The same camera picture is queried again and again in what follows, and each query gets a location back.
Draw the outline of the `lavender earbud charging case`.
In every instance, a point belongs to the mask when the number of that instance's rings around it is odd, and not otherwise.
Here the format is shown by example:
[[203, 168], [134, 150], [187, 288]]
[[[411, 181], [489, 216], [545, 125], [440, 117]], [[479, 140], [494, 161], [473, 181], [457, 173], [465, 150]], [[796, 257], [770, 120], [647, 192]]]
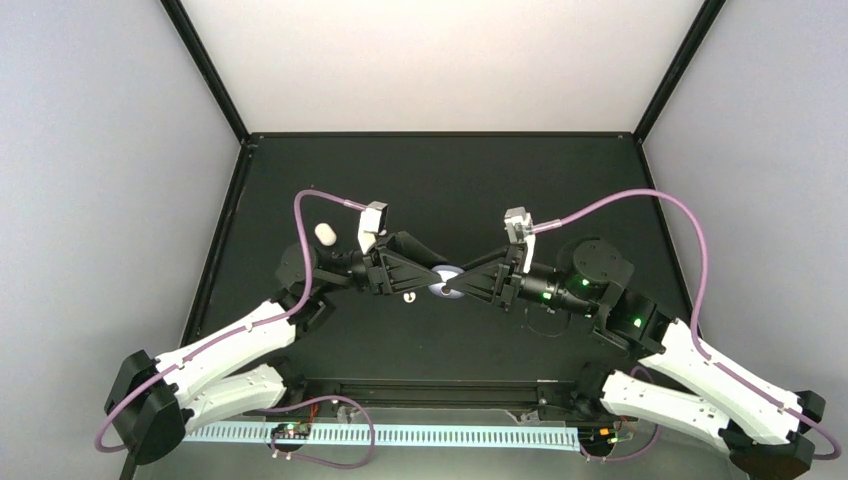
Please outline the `lavender earbud charging case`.
[[431, 294], [438, 298], [450, 300], [458, 300], [465, 296], [463, 292], [447, 286], [449, 280], [464, 273], [462, 268], [453, 265], [437, 265], [431, 271], [438, 276], [438, 281], [428, 286]]

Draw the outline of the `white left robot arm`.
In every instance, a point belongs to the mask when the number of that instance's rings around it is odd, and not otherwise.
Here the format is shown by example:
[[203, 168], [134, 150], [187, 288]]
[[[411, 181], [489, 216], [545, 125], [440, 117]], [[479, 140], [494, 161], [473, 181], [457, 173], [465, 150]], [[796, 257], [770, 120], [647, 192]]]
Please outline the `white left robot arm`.
[[322, 251], [297, 242], [277, 269], [280, 290], [209, 337], [150, 356], [139, 350], [119, 367], [107, 396], [107, 423], [137, 465], [154, 463], [211, 423], [277, 406], [303, 377], [283, 358], [255, 366], [320, 324], [325, 294], [356, 289], [376, 295], [413, 292], [440, 282], [447, 259], [401, 231], [367, 250]]

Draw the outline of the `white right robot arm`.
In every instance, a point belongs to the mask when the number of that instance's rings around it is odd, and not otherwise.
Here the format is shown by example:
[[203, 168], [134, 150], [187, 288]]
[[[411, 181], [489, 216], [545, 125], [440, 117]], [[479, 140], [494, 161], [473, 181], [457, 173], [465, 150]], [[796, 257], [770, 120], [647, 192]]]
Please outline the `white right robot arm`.
[[629, 289], [632, 264], [601, 239], [563, 248], [553, 267], [529, 263], [528, 255], [522, 245], [509, 246], [466, 266], [446, 288], [503, 309], [523, 299], [581, 316], [591, 334], [678, 383], [669, 389], [588, 363], [569, 392], [578, 416], [637, 417], [688, 434], [756, 479], [810, 470], [815, 447], [803, 420], [822, 418], [820, 395], [779, 388], [709, 346], [696, 347], [684, 321]]

